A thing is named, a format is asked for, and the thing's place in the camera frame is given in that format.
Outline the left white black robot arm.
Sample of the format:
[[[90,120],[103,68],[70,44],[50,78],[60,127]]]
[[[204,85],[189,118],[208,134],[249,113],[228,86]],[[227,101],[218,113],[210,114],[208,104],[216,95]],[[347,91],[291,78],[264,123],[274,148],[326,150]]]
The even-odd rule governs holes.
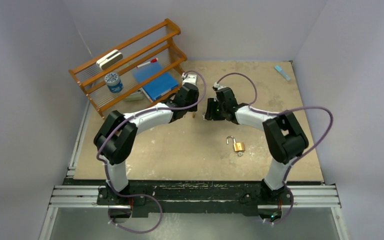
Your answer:
[[[173,99],[165,99],[142,111],[122,114],[112,111],[93,143],[97,148],[96,158],[104,165],[109,197],[118,205],[126,203],[130,196],[126,159],[131,154],[136,136],[159,125],[181,119],[188,112],[197,111],[199,89],[185,83]]]

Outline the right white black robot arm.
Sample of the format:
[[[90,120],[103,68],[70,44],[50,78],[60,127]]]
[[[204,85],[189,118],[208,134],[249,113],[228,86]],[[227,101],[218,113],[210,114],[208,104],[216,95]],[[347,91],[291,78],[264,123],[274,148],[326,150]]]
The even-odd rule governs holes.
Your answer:
[[[268,204],[280,198],[285,177],[294,160],[309,146],[301,125],[292,112],[258,113],[247,103],[239,104],[234,92],[226,86],[214,87],[216,96],[208,98],[204,119],[245,125],[263,131],[272,161],[261,182],[260,196]]]

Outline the blue book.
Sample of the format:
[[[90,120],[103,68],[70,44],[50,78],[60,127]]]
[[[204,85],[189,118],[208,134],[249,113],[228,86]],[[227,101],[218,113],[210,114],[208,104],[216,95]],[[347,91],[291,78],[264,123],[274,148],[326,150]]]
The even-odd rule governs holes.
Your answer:
[[[135,68],[132,71],[132,75],[140,84],[160,72],[162,69],[162,65],[156,61],[145,66]],[[165,72],[161,76],[144,85],[142,90],[147,94],[148,98],[154,102],[178,86],[178,81],[175,80],[170,73]]]

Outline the red capped marker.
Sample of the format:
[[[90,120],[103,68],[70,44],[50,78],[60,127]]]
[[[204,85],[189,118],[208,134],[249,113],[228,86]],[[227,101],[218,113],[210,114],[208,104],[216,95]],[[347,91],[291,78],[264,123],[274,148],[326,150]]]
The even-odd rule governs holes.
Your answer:
[[[159,60],[159,59],[158,59],[157,57],[156,57],[156,58],[153,58],[153,59],[151,59],[151,60],[149,60],[149,61],[146,61],[146,62],[144,62],[144,63],[141,63],[141,64],[137,65],[136,68],[142,68],[142,67],[147,66],[147,65],[149,65],[149,64],[156,63],[158,60]]]

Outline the orange wooden rack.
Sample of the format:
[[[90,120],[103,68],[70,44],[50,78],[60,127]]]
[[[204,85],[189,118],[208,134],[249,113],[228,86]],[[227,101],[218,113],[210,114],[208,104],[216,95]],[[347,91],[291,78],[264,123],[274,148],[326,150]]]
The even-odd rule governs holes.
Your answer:
[[[145,95],[145,98],[150,101],[149,105],[152,107],[172,97],[182,87],[182,74],[184,70],[181,67],[181,63],[187,60],[187,56],[175,45],[173,40],[174,36],[180,33],[180,27],[166,18],[163,22],[86,63],[70,69],[68,72],[102,119],[106,119],[113,110],[123,110],[125,108],[122,103],[124,98],[138,91]],[[123,54],[123,59],[109,68],[101,70],[96,65],[96,61],[112,50],[119,50]],[[144,82],[138,83],[133,76],[133,70],[138,65],[154,58],[158,58],[158,62],[163,69]],[[104,81],[105,75],[111,72],[117,73],[121,79],[123,89],[119,93],[111,93]],[[142,90],[142,87],[166,72],[177,80],[179,86],[160,99],[151,101]]]

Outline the pale green roll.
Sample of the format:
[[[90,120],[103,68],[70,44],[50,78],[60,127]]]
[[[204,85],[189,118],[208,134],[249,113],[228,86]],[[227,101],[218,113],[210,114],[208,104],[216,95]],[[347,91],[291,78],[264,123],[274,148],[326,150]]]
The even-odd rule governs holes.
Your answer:
[[[141,101],[144,99],[143,94],[139,92],[135,92],[124,98],[123,100],[126,102],[132,102],[132,101]]]

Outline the light blue eraser block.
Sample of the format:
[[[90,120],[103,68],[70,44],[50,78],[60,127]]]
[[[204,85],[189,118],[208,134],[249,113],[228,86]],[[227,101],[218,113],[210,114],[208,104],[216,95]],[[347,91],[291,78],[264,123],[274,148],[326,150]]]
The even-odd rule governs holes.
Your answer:
[[[274,69],[286,80],[286,81],[291,81],[292,78],[279,66],[275,65]]]

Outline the blue lidded jar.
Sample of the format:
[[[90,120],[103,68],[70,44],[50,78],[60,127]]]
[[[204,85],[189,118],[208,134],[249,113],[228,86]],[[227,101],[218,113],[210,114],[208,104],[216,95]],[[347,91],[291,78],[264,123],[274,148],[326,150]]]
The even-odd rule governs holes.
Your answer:
[[[106,74],[104,76],[104,82],[111,93],[120,93],[123,89],[121,78],[116,72]]]

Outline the white board eraser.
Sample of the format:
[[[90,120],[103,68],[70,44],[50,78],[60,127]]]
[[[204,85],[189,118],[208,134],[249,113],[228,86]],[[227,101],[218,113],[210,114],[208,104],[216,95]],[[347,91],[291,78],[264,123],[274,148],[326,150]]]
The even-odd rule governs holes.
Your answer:
[[[118,50],[114,49],[111,52],[107,53],[100,59],[96,61],[96,65],[101,69],[101,70],[106,70],[118,61],[123,59],[123,54]]]

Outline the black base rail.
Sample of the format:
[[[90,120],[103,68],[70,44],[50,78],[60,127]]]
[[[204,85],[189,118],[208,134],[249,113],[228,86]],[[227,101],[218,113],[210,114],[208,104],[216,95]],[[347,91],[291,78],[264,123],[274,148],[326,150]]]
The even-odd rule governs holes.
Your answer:
[[[132,180],[130,195],[116,195],[104,180],[67,178],[63,186],[98,186],[98,205],[109,205],[111,217],[145,218],[151,213],[240,214],[279,219],[292,203],[288,187],[274,197],[261,194],[259,181]]]

